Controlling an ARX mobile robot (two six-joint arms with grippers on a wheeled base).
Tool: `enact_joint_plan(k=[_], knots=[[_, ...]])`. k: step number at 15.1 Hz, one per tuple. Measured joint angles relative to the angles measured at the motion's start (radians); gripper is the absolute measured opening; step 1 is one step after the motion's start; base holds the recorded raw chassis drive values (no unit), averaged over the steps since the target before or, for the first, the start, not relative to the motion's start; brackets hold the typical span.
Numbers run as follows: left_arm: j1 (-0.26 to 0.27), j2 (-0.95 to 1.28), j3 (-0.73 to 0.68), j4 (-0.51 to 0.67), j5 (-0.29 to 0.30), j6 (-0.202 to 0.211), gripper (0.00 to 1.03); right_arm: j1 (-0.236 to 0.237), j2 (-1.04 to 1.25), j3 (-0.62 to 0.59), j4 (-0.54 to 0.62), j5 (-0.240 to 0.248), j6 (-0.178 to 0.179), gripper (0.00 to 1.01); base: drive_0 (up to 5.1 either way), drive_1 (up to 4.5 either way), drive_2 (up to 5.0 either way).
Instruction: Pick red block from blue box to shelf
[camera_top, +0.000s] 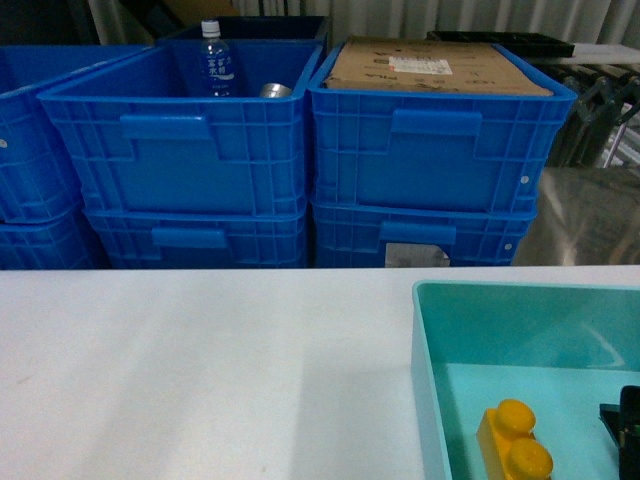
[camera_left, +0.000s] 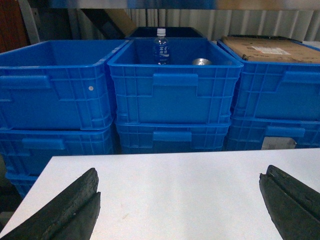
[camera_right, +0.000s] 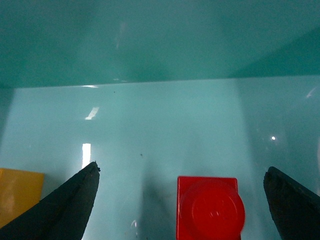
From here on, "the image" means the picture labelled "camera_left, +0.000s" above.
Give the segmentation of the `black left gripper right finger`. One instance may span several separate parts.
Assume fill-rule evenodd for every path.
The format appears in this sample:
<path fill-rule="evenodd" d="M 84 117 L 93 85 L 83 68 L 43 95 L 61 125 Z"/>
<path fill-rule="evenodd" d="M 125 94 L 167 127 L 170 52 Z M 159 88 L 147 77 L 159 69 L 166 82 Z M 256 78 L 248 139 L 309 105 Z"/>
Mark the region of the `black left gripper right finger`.
<path fill-rule="evenodd" d="M 320 238 L 319 192 L 274 165 L 259 175 L 259 189 L 283 240 Z"/>

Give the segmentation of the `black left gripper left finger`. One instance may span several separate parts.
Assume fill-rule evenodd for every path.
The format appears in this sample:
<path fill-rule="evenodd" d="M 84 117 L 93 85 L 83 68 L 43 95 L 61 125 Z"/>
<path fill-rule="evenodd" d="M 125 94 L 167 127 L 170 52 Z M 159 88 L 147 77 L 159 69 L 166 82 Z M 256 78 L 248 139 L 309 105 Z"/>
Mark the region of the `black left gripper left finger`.
<path fill-rule="evenodd" d="M 89 240 L 101 209 L 99 177 L 88 169 L 2 240 Z"/>

